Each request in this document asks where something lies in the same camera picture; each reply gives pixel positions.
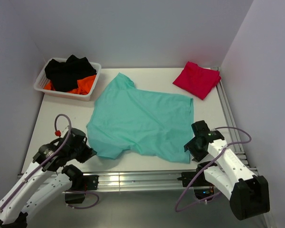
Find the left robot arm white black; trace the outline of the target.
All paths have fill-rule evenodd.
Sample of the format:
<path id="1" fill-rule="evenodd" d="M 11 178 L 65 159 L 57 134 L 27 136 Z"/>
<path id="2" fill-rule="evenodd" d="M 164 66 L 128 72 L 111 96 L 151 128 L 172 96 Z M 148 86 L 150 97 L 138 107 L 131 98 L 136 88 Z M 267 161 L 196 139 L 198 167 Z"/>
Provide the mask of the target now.
<path id="1" fill-rule="evenodd" d="M 86 134 L 72 128 L 42 145 L 28 169 L 0 200 L 0 228 L 25 228 L 42 207 L 66 190 L 82 190 L 84 175 L 71 160 L 84 163 L 97 153 Z"/>

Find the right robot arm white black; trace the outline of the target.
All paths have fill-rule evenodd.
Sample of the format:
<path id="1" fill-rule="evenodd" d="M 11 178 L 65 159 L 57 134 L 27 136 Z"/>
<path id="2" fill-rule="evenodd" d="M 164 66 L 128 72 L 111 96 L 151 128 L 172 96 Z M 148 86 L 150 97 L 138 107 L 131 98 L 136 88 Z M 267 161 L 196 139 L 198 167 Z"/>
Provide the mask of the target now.
<path id="1" fill-rule="evenodd" d="M 196 174 L 186 186 L 197 181 L 217 188 L 228 200 L 232 213 L 244 220 L 270 211 L 269 185 L 264 176 L 253 173 L 232 151 L 220 127 L 209 129 L 205 121 L 191 125 L 194 137 L 184 146 L 199 162 Z"/>

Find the teal t-shirt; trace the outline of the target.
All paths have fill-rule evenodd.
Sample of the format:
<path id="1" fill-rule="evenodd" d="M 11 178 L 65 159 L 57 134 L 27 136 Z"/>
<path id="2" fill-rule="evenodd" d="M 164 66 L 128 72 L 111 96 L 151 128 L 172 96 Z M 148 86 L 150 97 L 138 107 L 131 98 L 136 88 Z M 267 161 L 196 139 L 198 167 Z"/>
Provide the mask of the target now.
<path id="1" fill-rule="evenodd" d="M 124 151 L 187 164 L 184 145 L 192 139 L 193 99 L 180 94 L 137 89 L 119 73 L 95 101 L 86 125 L 97 155 L 117 159 Z"/>

